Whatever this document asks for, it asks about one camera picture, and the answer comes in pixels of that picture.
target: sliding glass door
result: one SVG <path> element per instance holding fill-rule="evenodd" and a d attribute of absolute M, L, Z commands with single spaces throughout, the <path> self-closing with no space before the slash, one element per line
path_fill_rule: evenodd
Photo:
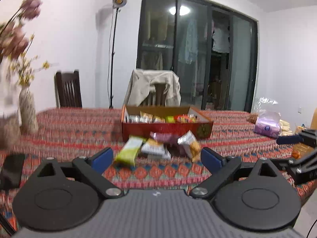
<path fill-rule="evenodd" d="M 181 105 L 252 107 L 257 23 L 204 0 L 142 0 L 137 68 L 172 70 Z"/>

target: black smartphone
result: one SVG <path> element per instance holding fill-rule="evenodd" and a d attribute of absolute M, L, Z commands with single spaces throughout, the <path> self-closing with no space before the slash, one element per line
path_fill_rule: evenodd
<path fill-rule="evenodd" d="M 0 173 L 0 190 L 15 189 L 20 186 L 24 154 L 13 154 L 5 158 Z"/>

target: black circular disc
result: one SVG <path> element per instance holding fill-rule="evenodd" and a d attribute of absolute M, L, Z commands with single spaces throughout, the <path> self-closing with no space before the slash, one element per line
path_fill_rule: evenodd
<path fill-rule="evenodd" d="M 295 189 L 280 178 L 268 176 L 223 187 L 213 205 L 230 224 L 251 231 L 273 231 L 293 225 L 301 210 Z"/>
<path fill-rule="evenodd" d="M 40 231 L 62 231 L 88 220 L 97 210 L 97 193 L 88 185 L 47 177 L 21 188 L 13 201 L 18 222 Z"/>

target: chair backrest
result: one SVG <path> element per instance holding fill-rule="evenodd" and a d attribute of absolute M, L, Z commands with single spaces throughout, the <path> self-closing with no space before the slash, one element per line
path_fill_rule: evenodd
<path fill-rule="evenodd" d="M 154 84 L 155 86 L 155 93 L 149 93 L 147 98 L 141 103 L 143 106 L 165 106 L 165 99 L 166 99 L 166 93 L 164 94 L 166 84 L 165 83 L 157 83 Z"/>
<path fill-rule="evenodd" d="M 61 107 L 82 107 L 79 72 L 61 73 L 57 72 L 55 76 L 59 103 Z"/>

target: open box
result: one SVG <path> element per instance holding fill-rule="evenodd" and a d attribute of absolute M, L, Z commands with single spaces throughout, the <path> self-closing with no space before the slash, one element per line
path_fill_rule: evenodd
<path fill-rule="evenodd" d="M 199 119 L 197 123 L 130 123 L 130 115 L 140 115 L 140 112 L 165 118 L 180 114 L 194 114 Z M 126 106 L 122 108 L 121 115 L 123 140 L 127 141 L 130 135 L 148 138 L 150 132 L 174 133 L 179 136 L 191 131 L 196 139 L 202 140 L 210 137 L 213 121 L 194 107 L 156 107 L 156 106 Z"/>

